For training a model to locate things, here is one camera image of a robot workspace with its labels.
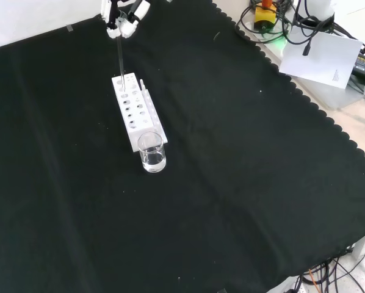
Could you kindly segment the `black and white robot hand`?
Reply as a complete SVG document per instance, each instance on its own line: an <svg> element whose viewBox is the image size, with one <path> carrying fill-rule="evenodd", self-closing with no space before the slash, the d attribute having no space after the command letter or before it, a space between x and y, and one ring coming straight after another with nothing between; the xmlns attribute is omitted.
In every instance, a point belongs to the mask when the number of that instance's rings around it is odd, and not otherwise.
<svg viewBox="0 0 365 293"><path fill-rule="evenodd" d="M110 38L129 38L136 31L150 9L148 1L135 1L128 12L118 7L118 1L101 1L101 17L107 27Z"/></svg>

